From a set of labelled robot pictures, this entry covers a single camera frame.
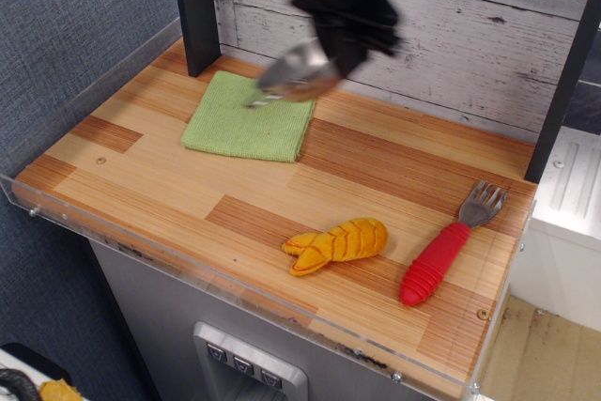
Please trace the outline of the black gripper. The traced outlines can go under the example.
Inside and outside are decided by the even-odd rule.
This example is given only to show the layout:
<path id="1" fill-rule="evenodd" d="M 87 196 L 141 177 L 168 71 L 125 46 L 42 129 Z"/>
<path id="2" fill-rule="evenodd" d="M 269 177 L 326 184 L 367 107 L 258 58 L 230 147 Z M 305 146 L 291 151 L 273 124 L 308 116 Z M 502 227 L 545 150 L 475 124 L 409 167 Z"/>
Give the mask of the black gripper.
<path id="1" fill-rule="evenodd" d="M 392 55 L 399 14 L 389 0 L 291 0 L 308 13 L 326 56 L 346 78 L 369 51 Z"/>

